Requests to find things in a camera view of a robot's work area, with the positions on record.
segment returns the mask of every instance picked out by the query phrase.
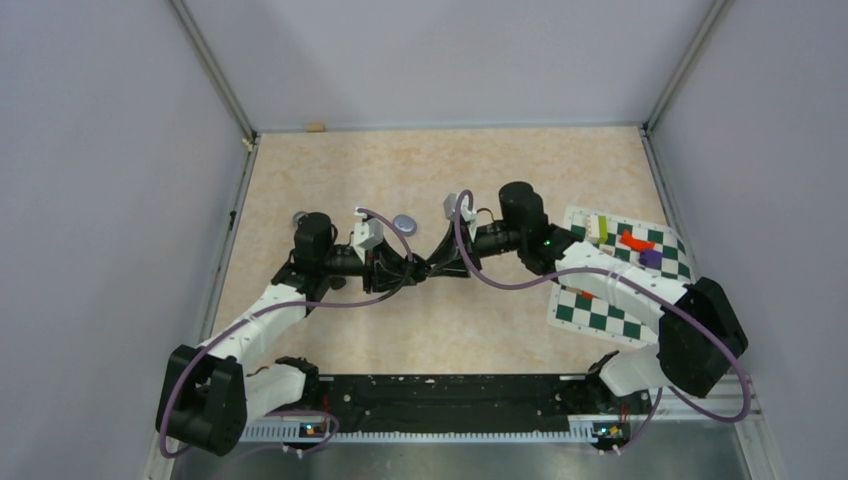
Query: table top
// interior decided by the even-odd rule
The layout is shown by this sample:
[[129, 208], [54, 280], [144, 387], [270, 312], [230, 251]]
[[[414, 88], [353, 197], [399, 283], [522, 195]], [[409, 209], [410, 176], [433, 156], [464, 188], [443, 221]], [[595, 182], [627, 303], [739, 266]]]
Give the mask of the table top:
[[[523, 180], [553, 223], [580, 205], [665, 224], [636, 127], [366, 131], [262, 135], [214, 332], [262, 293], [293, 247], [292, 216], [321, 211], [342, 241], [357, 206], [418, 223], [413, 251], [432, 252], [448, 228], [442, 201], [468, 188], [499, 215], [497, 193]], [[483, 222], [488, 219], [483, 215]], [[389, 244], [402, 247], [386, 231]], [[533, 278], [514, 254], [484, 260], [490, 277]], [[315, 309], [277, 340], [263, 364], [305, 357], [323, 373], [582, 372], [622, 346], [547, 325], [550, 286], [501, 291], [435, 278], [359, 309]], [[361, 281], [325, 300], [368, 298]]]

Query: green and white checkerboard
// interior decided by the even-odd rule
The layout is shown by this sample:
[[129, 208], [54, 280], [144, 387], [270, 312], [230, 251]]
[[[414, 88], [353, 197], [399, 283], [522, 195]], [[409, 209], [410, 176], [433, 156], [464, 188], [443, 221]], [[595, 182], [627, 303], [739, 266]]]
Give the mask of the green and white checkerboard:
[[[639, 252], [631, 250], [618, 241], [622, 232], [630, 230], [634, 238], [655, 242], [654, 249], [662, 250], [663, 260], [660, 272], [663, 277], [680, 278], [684, 281], [692, 279], [691, 264], [686, 257], [686, 246], [671, 228], [581, 207], [568, 207], [563, 226], [578, 235], [585, 235], [586, 218], [590, 215], [604, 215], [607, 218], [609, 238], [605, 245], [614, 250], [617, 258], [639, 265]], [[642, 347], [657, 341], [656, 333], [630, 314], [599, 298], [587, 299], [559, 285], [554, 285], [551, 289], [548, 324], [634, 347]]]

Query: gray wall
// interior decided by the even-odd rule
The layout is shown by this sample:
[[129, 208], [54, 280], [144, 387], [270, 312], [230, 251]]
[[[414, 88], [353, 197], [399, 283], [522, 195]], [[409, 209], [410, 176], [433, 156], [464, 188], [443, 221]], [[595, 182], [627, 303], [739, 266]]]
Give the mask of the gray wall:
[[244, 149], [162, 0], [0, 6], [0, 478], [138, 478]]
[[258, 130], [641, 122], [710, 0], [188, 0]]
[[788, 478], [845, 478], [848, 3], [736, 2], [657, 133]]

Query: red toy block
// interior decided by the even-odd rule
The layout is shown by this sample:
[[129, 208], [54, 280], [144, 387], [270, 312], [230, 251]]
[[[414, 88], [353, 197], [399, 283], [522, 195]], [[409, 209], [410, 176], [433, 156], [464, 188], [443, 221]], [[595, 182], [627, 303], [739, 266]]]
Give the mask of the red toy block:
[[645, 250], [651, 250], [654, 248], [654, 245], [656, 245], [654, 242], [645, 242], [633, 238], [633, 234], [630, 233], [630, 230], [625, 230], [624, 233], [621, 234], [619, 241], [639, 253], [644, 252]]

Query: black and white robotic arm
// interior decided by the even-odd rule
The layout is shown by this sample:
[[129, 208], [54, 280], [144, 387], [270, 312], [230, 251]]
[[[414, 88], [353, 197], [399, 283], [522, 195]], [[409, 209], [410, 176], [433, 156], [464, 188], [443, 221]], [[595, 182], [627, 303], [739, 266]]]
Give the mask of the black and white robotic arm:
[[[449, 220], [455, 218], [456, 202], [453, 194], [444, 202]], [[737, 358], [747, 348], [747, 339], [716, 282], [701, 278], [695, 284], [684, 284], [601, 252], [581, 236], [549, 223], [541, 197], [527, 183], [514, 182], [501, 188], [499, 202], [503, 219], [488, 225], [480, 225], [477, 212], [464, 202], [459, 235], [451, 222], [436, 250], [427, 259], [414, 255], [411, 262], [385, 242], [383, 224], [376, 218], [357, 213], [363, 218], [356, 223], [350, 243], [337, 245], [338, 229], [327, 215], [302, 217], [288, 260], [260, 298], [233, 321], [233, 325], [243, 325], [218, 340], [177, 389], [167, 435], [224, 455], [235, 446], [248, 423], [301, 399], [308, 381], [309, 372], [305, 370], [310, 366], [299, 359], [286, 357], [245, 375], [254, 370], [283, 332], [306, 318], [313, 308], [273, 309], [274, 305], [320, 302], [330, 288], [344, 286], [345, 277], [360, 277], [366, 293], [389, 292], [387, 296], [432, 277], [469, 277], [460, 248], [478, 269], [483, 258], [514, 251], [528, 270], [540, 276], [581, 267], [612, 272], [575, 273], [556, 280], [592, 293], [658, 333], [657, 344], [613, 352], [590, 369], [589, 375], [597, 377], [598, 383], [616, 397], [671, 385], [703, 397], [729, 367], [725, 356], [704, 335], [620, 277], [692, 315]], [[457, 238], [462, 245], [457, 245]], [[157, 430], [178, 377], [210, 341], [195, 348], [183, 345], [171, 354]]]

